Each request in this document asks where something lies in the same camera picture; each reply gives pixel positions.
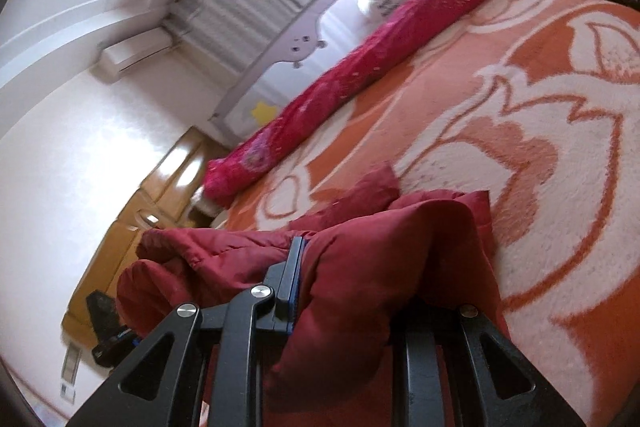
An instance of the red padded clothing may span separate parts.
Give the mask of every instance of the red padded clothing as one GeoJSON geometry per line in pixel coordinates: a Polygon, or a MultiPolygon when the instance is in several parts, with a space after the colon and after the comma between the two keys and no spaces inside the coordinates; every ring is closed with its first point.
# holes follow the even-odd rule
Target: red padded clothing
{"type": "Polygon", "coordinates": [[[446,307],[473,303],[507,330],[489,261],[493,240],[487,193],[436,190],[392,200],[397,180],[389,167],[362,183],[361,188],[377,189],[356,186],[316,214],[314,223],[334,225],[317,232],[146,232],[140,260],[118,282],[122,318],[146,335],[185,301],[201,307],[228,302],[261,282],[271,264],[286,259],[291,239],[304,235],[309,244],[301,270],[300,315],[280,360],[265,374],[264,423],[386,427],[389,320],[412,296],[446,307]],[[358,217],[362,202],[353,198],[364,194],[369,194],[369,208],[388,205],[388,210],[358,217]],[[332,216],[331,208],[339,216],[332,216]]]}

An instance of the bed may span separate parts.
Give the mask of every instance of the bed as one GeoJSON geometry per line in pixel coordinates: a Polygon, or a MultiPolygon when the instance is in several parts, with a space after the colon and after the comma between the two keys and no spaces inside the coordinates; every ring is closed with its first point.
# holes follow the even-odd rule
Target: bed
{"type": "Polygon", "coordinates": [[[487,0],[244,190],[226,229],[282,227],[385,161],[404,192],[488,189],[513,340],[608,425],[640,380],[639,46],[640,13],[603,0],[487,0]]]}

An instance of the wooden furniture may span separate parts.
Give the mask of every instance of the wooden furniture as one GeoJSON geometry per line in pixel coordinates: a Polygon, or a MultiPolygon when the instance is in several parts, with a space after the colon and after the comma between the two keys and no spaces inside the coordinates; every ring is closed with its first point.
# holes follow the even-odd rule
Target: wooden furniture
{"type": "Polygon", "coordinates": [[[118,278],[137,259],[136,247],[145,230],[209,226],[209,217],[191,210],[191,196],[202,183],[208,161],[228,152],[191,127],[140,184],[109,227],[69,301],[62,328],[73,341],[88,349],[97,344],[85,299],[94,290],[116,295],[118,278]]]}

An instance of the yellow star sticker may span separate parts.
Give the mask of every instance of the yellow star sticker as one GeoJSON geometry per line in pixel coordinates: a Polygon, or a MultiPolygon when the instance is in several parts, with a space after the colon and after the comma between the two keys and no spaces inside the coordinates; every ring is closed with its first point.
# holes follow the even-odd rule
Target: yellow star sticker
{"type": "Polygon", "coordinates": [[[258,125],[267,125],[278,115],[278,108],[275,105],[268,105],[264,102],[258,102],[251,110],[251,115],[257,121],[258,125]]]}

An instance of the silver screw head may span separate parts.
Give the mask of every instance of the silver screw head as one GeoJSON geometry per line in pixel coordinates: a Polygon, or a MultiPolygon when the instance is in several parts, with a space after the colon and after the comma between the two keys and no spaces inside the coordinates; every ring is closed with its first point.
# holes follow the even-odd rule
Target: silver screw head
{"type": "Polygon", "coordinates": [[[474,319],[478,317],[478,308],[476,308],[472,304],[463,304],[462,306],[460,306],[459,311],[460,315],[468,319],[474,319]]]}
{"type": "Polygon", "coordinates": [[[251,295],[253,295],[257,299],[262,299],[263,297],[268,297],[271,295],[271,288],[265,286],[264,284],[258,284],[251,288],[251,295]]]}
{"type": "Polygon", "coordinates": [[[183,304],[178,307],[178,316],[182,318],[191,317],[198,309],[193,304],[183,304]]]}

